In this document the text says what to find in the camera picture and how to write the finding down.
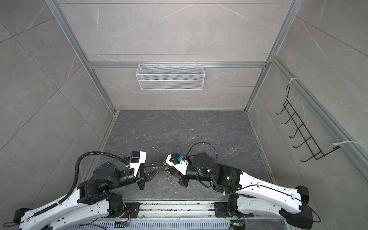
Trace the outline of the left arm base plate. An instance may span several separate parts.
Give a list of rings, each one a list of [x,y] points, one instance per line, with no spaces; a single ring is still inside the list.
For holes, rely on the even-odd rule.
[[[139,202],[128,202],[128,203],[124,203],[124,205],[125,205],[125,210],[122,215],[122,218],[127,219],[128,216],[130,216],[130,218],[135,219],[138,217],[138,213],[140,211]]]

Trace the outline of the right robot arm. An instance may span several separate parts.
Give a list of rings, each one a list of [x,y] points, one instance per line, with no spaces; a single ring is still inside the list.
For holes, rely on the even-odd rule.
[[[173,153],[167,156],[165,164],[168,173],[187,187],[189,180],[196,180],[203,186],[229,197],[223,208],[229,217],[245,217],[254,214],[271,214],[281,217],[294,227],[310,230],[316,222],[316,212],[308,205],[309,190],[304,186],[288,188],[257,179],[231,166],[218,164],[217,158],[206,152],[181,156]]]

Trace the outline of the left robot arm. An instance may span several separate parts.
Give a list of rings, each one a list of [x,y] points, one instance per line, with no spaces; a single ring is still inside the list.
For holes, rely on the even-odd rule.
[[[104,163],[94,170],[91,178],[78,184],[81,161],[92,155],[113,158],[124,163],[126,168],[121,171],[113,163]],[[13,221],[4,223],[4,227],[63,230],[91,219],[130,217],[122,195],[113,190],[131,184],[144,189],[148,181],[145,162],[144,151],[134,151],[125,158],[101,151],[87,152],[77,159],[72,187],[64,197],[37,209],[18,209]]]

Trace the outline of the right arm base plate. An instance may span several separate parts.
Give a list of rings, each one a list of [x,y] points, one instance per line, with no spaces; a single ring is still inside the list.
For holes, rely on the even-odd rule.
[[[217,218],[252,218],[254,214],[243,214],[237,210],[232,210],[228,206],[227,202],[215,202],[214,203],[215,217]]]

